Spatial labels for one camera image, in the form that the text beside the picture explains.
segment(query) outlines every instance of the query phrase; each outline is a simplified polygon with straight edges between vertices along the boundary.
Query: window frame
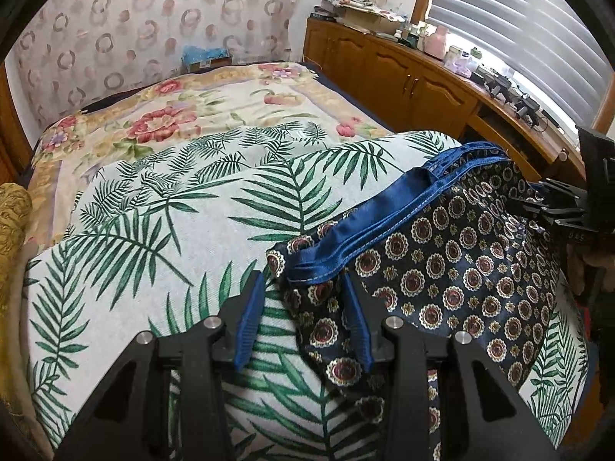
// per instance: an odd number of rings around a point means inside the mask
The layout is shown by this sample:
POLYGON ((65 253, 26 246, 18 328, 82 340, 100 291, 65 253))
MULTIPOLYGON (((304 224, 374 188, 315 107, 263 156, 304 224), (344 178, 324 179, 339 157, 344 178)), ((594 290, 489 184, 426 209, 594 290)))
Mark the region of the window frame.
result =
MULTIPOLYGON (((429 7, 430 0, 416 0, 414 3, 414 10, 410 22, 418 24, 420 21, 425 20, 427 14, 427 8, 429 7)), ((593 120, 591 128, 599 133, 606 134, 613 120, 615 119, 615 71, 611 75, 611 81, 605 92, 605 97, 602 99, 600 108, 596 117, 593 120)))

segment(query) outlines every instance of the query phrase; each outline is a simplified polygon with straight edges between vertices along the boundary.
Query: gold cushion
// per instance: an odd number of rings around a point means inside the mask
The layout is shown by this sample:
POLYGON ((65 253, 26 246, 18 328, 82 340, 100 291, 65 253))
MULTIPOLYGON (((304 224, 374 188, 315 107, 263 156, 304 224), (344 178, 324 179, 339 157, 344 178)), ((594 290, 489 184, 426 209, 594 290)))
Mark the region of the gold cushion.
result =
POLYGON ((19 344, 23 275, 37 250, 36 243, 23 245, 31 213, 32 201, 24 188, 0 186, 0 400, 26 438, 50 459, 53 454, 36 421, 19 344))

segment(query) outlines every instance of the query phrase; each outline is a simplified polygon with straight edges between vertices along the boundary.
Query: cabinet handle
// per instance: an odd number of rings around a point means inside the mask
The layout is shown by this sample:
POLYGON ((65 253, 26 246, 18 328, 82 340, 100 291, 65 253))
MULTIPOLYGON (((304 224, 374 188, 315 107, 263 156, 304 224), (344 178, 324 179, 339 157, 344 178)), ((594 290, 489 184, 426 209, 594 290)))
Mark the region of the cabinet handle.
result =
POLYGON ((406 90, 408 89, 408 80, 412 77, 411 74, 408 74, 408 76, 406 77, 406 80, 404 81, 404 93, 406 93, 406 90))
POLYGON ((414 78, 414 81, 412 82, 412 86, 410 87, 410 98, 412 98, 412 96, 414 95, 414 87, 416 86, 418 82, 419 82, 419 78, 414 78))

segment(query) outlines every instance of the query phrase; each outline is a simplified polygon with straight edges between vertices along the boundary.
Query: wooden headboard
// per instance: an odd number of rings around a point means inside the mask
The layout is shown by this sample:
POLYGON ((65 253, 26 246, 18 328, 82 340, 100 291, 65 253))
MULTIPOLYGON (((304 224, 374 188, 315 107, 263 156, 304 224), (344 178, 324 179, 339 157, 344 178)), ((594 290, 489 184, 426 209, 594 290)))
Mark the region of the wooden headboard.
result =
POLYGON ((15 182, 32 158, 8 87, 6 68, 0 66, 0 184, 15 182))

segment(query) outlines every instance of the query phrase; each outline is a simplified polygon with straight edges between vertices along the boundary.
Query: window blind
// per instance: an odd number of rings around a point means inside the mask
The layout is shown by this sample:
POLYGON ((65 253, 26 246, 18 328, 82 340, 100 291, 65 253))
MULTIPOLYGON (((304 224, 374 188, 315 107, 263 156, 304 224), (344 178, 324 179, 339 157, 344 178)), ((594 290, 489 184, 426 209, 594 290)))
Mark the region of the window blind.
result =
POLYGON ((591 126, 613 69, 564 0, 432 0, 427 22, 498 56, 591 126))

